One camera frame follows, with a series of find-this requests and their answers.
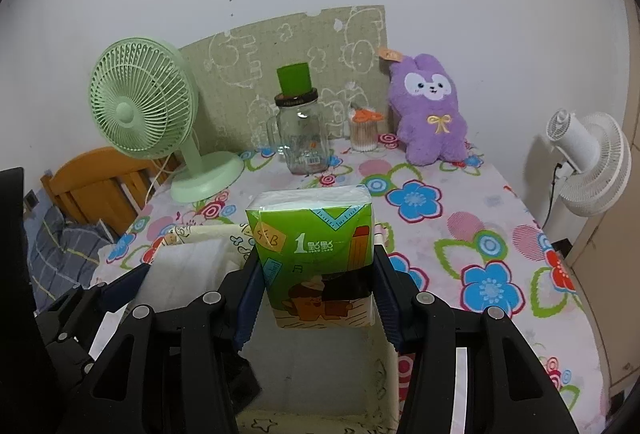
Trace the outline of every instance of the embroidered bow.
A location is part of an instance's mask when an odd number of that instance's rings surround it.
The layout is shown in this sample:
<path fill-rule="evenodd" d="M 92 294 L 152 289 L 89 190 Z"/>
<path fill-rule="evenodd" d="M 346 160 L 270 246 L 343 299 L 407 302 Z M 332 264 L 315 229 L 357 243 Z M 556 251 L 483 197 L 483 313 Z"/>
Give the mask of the embroidered bow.
<path fill-rule="evenodd" d="M 429 115 L 429 117 L 427 117 L 427 123 L 438 125 L 438 128 L 436 129 L 436 135 L 438 133 L 450 133 L 445 124 L 450 124 L 451 120 L 451 115 L 443 115 L 441 117 L 437 115 Z"/>

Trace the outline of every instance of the fan stand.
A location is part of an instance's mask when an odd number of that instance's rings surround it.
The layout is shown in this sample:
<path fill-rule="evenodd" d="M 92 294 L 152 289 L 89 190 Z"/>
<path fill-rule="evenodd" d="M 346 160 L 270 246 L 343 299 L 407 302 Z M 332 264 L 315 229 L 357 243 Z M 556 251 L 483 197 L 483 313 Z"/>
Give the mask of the fan stand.
<path fill-rule="evenodd" d="M 244 162 L 228 151 L 200 156 L 193 137 L 180 146 L 186 166 L 180 167 L 171 184 L 171 197 L 178 203 L 210 198 L 227 188 L 244 170 Z"/>

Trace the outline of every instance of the black jar lid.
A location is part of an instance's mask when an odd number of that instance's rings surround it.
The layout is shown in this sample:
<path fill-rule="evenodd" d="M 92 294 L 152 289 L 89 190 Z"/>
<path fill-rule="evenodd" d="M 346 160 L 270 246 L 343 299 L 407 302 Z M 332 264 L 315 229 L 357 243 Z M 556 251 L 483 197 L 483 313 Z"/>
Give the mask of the black jar lid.
<path fill-rule="evenodd" d="M 273 99 L 275 100 L 277 107 L 291 108 L 293 106 L 300 106 L 301 104 L 318 100 L 318 90 L 316 88 L 311 88 L 311 91 L 290 97 L 284 96 L 282 93 L 278 93 Z"/>

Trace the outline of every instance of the fan base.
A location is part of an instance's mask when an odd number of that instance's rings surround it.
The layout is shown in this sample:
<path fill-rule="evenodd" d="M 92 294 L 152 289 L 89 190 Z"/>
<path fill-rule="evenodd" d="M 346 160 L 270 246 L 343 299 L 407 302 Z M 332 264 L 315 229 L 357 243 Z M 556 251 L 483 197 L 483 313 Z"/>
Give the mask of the fan base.
<path fill-rule="evenodd" d="M 171 183 L 171 197 L 178 203 L 192 203 L 210 198 L 227 188 L 244 170 L 244 162 L 237 154 L 217 151 L 202 157 L 203 171 L 192 174 L 181 167 Z"/>

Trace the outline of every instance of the plaid bedding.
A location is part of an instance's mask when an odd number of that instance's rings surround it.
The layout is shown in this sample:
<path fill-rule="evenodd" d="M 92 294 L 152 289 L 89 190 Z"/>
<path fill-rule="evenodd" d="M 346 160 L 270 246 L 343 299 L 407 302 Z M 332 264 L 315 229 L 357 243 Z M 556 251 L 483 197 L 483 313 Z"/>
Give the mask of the plaid bedding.
<path fill-rule="evenodd" d="M 77 284 L 89 287 L 98 266 L 98 249 L 113 243 L 114 239 L 102 223 L 66 223 L 58 207 L 49 208 L 28 256 L 36 312 Z"/>

